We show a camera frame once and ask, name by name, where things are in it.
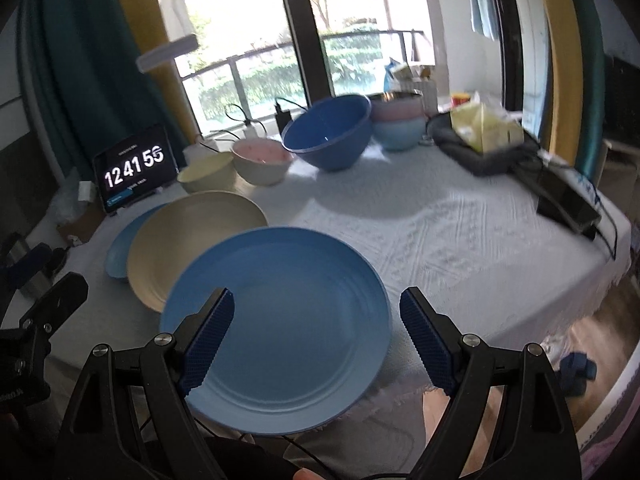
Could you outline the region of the beige bowl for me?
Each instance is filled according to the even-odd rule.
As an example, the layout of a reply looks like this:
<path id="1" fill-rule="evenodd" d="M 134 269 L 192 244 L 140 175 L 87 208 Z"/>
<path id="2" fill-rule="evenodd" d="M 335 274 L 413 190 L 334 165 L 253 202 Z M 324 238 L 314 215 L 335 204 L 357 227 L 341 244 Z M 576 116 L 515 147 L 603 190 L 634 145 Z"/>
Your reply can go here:
<path id="1" fill-rule="evenodd" d="M 178 183 L 189 193 L 233 191 L 236 171 L 229 152 L 200 158 L 178 173 Z"/>

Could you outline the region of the grey folded towel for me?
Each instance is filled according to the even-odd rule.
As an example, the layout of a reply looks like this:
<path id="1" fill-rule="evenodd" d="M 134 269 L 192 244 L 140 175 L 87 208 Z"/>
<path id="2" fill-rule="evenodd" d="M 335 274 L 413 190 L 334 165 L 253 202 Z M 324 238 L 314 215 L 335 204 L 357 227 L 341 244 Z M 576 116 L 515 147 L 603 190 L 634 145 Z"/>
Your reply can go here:
<path id="1" fill-rule="evenodd" d="M 539 150 L 537 141 L 526 133 L 521 144 L 498 148 L 487 154 L 477 153 L 454 131 L 449 113 L 437 114 L 429 119 L 425 132 L 445 155 L 475 177 L 507 174 L 517 164 L 531 160 Z"/>

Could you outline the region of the steel bowl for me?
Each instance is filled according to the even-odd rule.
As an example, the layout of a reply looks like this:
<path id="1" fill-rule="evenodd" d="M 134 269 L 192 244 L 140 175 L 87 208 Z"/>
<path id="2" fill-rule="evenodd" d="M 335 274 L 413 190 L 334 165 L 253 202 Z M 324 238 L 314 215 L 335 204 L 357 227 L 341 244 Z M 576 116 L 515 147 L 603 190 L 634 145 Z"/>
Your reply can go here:
<path id="1" fill-rule="evenodd" d="M 397 100 L 415 100 L 422 99 L 423 93 L 418 90 L 390 90 L 380 93 L 370 94 L 369 99 L 371 101 L 390 102 Z"/>

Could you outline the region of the black charger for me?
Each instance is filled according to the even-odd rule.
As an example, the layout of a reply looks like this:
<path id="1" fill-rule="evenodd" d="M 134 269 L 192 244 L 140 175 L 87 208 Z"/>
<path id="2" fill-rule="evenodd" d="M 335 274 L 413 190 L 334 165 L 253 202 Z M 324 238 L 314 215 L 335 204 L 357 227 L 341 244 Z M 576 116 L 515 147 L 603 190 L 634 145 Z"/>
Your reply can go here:
<path id="1" fill-rule="evenodd" d="M 284 133 L 286 126 L 292 122 L 292 115 L 289 110 L 284 110 L 279 102 L 274 103 L 274 119 L 276 120 L 278 131 L 280 134 Z"/>

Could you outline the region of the white pink bowl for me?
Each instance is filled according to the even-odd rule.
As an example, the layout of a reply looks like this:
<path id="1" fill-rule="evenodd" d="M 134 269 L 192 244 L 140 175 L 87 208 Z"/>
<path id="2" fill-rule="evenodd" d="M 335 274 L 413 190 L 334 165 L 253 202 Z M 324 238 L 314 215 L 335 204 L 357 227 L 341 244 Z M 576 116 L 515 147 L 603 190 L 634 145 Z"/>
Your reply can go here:
<path id="1" fill-rule="evenodd" d="M 232 145 L 233 165 L 239 176 L 251 185 L 270 186 L 280 183 L 294 156 L 279 141 L 243 139 Z"/>

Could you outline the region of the beige plate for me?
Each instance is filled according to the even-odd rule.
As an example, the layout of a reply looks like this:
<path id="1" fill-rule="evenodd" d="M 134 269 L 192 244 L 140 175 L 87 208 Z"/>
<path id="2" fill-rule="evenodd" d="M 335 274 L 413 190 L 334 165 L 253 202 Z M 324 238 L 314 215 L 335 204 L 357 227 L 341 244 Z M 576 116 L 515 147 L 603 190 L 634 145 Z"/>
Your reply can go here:
<path id="1" fill-rule="evenodd" d="M 145 307 L 162 312 L 183 271 L 206 250 L 236 234 L 268 226 L 248 198 L 198 192 L 169 203 L 146 220 L 131 243 L 128 282 Z"/>

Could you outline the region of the blue plate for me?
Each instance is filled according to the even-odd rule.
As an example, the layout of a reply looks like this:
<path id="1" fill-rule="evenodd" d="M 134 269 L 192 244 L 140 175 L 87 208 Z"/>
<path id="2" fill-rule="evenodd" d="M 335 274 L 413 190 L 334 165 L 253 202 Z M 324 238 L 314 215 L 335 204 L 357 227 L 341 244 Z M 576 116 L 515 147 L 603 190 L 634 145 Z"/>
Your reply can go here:
<path id="1" fill-rule="evenodd" d="M 145 222 L 163 206 L 164 204 L 155 206 L 140 214 L 115 237 L 104 260 L 104 270 L 109 278 L 120 282 L 128 281 L 127 260 L 132 242 Z"/>
<path id="2" fill-rule="evenodd" d="M 249 434 L 296 434 L 329 422 L 374 382 L 390 348 L 386 289 L 336 238 L 301 228 L 235 235 L 196 258 L 171 289 L 160 329 L 173 332 L 216 288 L 234 315 L 204 382 L 186 400 Z"/>

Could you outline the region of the light blue bowl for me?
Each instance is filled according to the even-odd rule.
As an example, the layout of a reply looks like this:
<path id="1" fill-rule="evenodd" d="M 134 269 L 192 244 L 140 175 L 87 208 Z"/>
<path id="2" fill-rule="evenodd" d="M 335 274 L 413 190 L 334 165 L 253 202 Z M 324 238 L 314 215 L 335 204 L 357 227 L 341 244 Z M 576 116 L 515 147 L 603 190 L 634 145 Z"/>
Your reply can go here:
<path id="1" fill-rule="evenodd" d="M 415 148 L 426 131 L 426 118 L 374 122 L 373 139 L 381 148 L 390 152 L 402 152 Z"/>

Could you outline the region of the white desk lamp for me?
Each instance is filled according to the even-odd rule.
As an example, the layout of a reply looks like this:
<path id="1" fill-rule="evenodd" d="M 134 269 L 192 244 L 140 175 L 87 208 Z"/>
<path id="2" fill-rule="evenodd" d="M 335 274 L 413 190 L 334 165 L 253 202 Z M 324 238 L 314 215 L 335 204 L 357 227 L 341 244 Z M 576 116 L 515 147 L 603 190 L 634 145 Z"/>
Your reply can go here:
<path id="1" fill-rule="evenodd" d="M 176 63 L 176 58 L 192 53 L 197 47 L 195 35 L 189 34 L 177 40 L 166 40 L 136 58 L 137 72 L 155 108 L 155 121 L 165 128 L 180 168 L 215 154 L 200 145 L 203 140 L 201 129 Z"/>

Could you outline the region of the large dark blue bowl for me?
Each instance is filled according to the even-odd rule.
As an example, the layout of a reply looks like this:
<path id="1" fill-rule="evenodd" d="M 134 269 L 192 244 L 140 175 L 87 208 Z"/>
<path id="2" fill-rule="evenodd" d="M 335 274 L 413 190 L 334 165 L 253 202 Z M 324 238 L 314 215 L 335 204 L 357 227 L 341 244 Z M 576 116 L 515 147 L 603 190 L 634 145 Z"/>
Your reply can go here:
<path id="1" fill-rule="evenodd" d="M 372 139 L 371 112 L 370 99 L 361 94 L 327 98 L 285 127 L 282 145 L 324 172 L 348 169 Z"/>

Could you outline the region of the white charger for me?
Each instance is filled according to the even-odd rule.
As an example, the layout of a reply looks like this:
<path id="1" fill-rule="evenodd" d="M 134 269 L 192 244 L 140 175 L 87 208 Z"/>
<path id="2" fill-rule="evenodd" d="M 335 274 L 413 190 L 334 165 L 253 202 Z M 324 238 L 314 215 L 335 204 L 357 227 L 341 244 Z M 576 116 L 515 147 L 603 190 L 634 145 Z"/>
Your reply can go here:
<path id="1" fill-rule="evenodd" d="M 244 122 L 243 134 L 245 139 L 257 139 L 259 134 L 250 120 Z"/>

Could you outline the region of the white bedspread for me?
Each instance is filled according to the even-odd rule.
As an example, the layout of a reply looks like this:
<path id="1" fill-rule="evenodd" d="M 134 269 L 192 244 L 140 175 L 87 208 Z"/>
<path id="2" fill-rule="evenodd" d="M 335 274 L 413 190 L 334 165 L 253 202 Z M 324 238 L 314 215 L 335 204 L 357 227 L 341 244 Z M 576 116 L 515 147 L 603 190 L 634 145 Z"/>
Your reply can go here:
<path id="1" fill-rule="evenodd" d="M 220 245 L 215 211 L 179 185 L 106 219 L 70 252 L 89 297 L 53 336 L 55 359 L 140 346 L 225 287 L 234 319 L 192 408 L 247 434 L 353 427 L 431 388 L 399 317 L 406 288 L 460 330 L 521 349 L 597 310 L 630 265 L 615 205 L 588 240 L 538 214 L 514 178 L 475 177 L 439 148 L 370 146 L 337 174 L 296 162 L 242 194 L 269 224 Z"/>

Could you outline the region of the black laptop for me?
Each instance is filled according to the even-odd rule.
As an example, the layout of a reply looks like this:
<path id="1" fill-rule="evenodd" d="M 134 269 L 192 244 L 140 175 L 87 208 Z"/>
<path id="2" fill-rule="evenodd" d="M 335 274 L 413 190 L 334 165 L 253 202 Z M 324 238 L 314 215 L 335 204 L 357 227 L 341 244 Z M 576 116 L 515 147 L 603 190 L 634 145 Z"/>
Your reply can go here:
<path id="1" fill-rule="evenodd" d="M 539 157 L 511 166 L 512 174 L 537 197 L 536 213 L 590 240 L 596 236 L 601 215 L 573 185 Z"/>

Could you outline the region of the hanging blue towel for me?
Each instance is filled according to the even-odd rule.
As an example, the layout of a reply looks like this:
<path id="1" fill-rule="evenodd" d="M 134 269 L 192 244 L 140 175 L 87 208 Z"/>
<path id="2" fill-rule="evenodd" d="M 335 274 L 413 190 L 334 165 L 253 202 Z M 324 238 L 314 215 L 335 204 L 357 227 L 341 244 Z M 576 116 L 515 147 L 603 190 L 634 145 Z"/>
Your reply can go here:
<path id="1" fill-rule="evenodd" d="M 472 31 L 492 41 L 500 39 L 495 0 L 470 0 Z"/>

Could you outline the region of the yellow tissue pack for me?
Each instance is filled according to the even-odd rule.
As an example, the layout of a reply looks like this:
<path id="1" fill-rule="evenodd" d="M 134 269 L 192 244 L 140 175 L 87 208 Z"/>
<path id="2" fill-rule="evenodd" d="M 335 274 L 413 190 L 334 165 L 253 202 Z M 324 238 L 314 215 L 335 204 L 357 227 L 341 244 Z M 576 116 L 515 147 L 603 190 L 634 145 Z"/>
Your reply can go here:
<path id="1" fill-rule="evenodd" d="M 450 110 L 451 127 L 474 152 L 486 155 L 524 143 L 520 124 L 503 110 L 482 102 L 467 102 Z"/>

